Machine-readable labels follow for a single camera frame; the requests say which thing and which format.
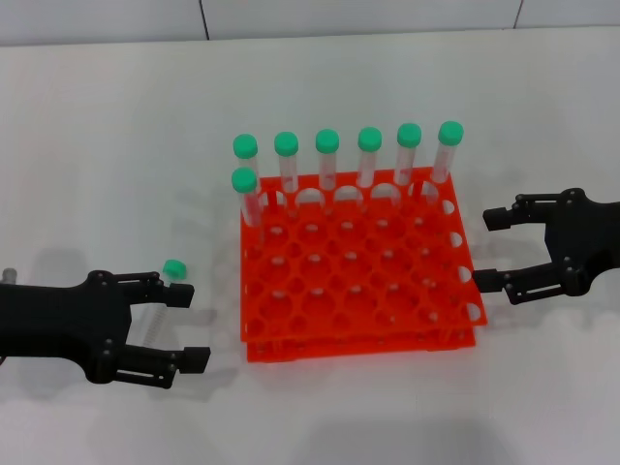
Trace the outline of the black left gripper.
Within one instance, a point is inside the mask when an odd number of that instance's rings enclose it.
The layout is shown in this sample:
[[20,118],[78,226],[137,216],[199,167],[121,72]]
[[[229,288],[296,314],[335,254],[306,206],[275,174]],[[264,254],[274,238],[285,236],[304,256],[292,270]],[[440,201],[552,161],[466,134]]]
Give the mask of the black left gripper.
[[208,347],[165,351],[125,345],[130,305],[189,307],[195,289],[166,284],[156,271],[95,270],[76,286],[1,285],[1,356],[64,358],[93,384],[169,389],[176,374],[202,374]]

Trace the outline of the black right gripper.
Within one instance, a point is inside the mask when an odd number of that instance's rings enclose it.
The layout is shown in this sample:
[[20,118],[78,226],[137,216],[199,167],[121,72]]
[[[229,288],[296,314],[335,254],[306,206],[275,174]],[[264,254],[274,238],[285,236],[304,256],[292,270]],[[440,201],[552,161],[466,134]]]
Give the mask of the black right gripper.
[[560,194],[519,194],[510,208],[486,209],[482,218],[490,232],[544,224],[552,263],[473,273],[481,293],[505,291],[513,305],[585,295],[599,275],[619,266],[619,203],[592,201],[580,188]]

